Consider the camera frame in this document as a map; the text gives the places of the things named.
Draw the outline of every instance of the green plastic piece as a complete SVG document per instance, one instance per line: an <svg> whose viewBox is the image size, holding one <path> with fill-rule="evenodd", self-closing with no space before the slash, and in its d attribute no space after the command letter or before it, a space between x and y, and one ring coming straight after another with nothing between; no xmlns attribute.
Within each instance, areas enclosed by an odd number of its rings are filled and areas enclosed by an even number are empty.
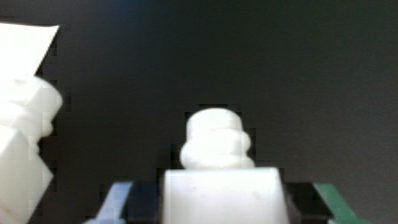
<svg viewBox="0 0 398 224"><path fill-rule="evenodd" d="M357 218L334 185L320 183L313 185L334 216L329 224L370 224L366 220Z"/></svg>

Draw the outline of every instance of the rounded white knob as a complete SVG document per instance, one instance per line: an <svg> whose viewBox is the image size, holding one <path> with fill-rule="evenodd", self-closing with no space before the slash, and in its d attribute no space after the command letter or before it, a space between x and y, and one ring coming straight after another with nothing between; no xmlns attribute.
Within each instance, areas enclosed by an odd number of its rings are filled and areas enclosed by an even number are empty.
<svg viewBox="0 0 398 224"><path fill-rule="evenodd" d="M187 169L252 168L251 138L238 115L222 108L199 111L187 124L181 164Z"/></svg>

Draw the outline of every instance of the blurry white object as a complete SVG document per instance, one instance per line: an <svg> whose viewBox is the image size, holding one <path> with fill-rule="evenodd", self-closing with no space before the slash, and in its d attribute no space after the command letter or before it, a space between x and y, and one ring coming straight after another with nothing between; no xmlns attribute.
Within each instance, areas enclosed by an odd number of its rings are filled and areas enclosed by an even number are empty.
<svg viewBox="0 0 398 224"><path fill-rule="evenodd" d="M57 30L0 23L0 76L34 75Z"/></svg>
<svg viewBox="0 0 398 224"><path fill-rule="evenodd" d="M37 152L62 97L34 77L59 26L0 24L0 223L25 224L53 174Z"/></svg>
<svg viewBox="0 0 398 224"><path fill-rule="evenodd" d="M276 168L169 170L164 224L288 224Z"/></svg>
<svg viewBox="0 0 398 224"><path fill-rule="evenodd" d="M164 224L288 224L277 168L254 168L238 115L199 111L187 124L181 163L165 172Z"/></svg>
<svg viewBox="0 0 398 224"><path fill-rule="evenodd" d="M251 138L238 115L222 108L199 111L187 124L181 163L187 169L252 168Z"/></svg>

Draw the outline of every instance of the black background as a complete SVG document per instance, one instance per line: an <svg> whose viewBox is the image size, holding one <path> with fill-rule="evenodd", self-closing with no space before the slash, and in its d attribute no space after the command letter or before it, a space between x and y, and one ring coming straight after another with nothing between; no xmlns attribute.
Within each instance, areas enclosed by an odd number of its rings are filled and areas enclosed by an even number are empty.
<svg viewBox="0 0 398 224"><path fill-rule="evenodd" d="M41 142L55 179L30 223L82 223L112 182L178 168L208 104L242 113L258 166L334 183L359 217L396 223L396 1L0 0L0 21L61 24L37 71L64 96Z"/></svg>

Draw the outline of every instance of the white plastic piece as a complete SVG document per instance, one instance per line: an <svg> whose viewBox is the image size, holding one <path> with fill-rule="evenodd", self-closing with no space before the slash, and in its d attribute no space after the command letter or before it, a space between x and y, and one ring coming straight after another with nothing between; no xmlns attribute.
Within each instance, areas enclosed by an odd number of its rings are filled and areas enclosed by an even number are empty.
<svg viewBox="0 0 398 224"><path fill-rule="evenodd" d="M52 172L20 131L0 126L0 223L27 223Z"/></svg>
<svg viewBox="0 0 398 224"><path fill-rule="evenodd" d="M251 138L242 130L238 115L222 108L199 111L187 124L180 156L185 169L252 168L249 148Z"/></svg>
<svg viewBox="0 0 398 224"><path fill-rule="evenodd" d="M0 76L34 75L59 26L0 23Z"/></svg>
<svg viewBox="0 0 398 224"><path fill-rule="evenodd" d="M240 117L233 111L224 108L204 109L192 115L187 123L187 140L217 129L235 129L242 131Z"/></svg>
<svg viewBox="0 0 398 224"><path fill-rule="evenodd" d="M164 224L288 224L276 168L169 170Z"/></svg>
<svg viewBox="0 0 398 224"><path fill-rule="evenodd" d="M59 26L0 23L0 223L25 224L53 174L37 141L53 131L62 97L34 77Z"/></svg>
<svg viewBox="0 0 398 224"><path fill-rule="evenodd" d="M52 121L61 105L62 97L50 83L36 76L0 76L0 101L20 104Z"/></svg>

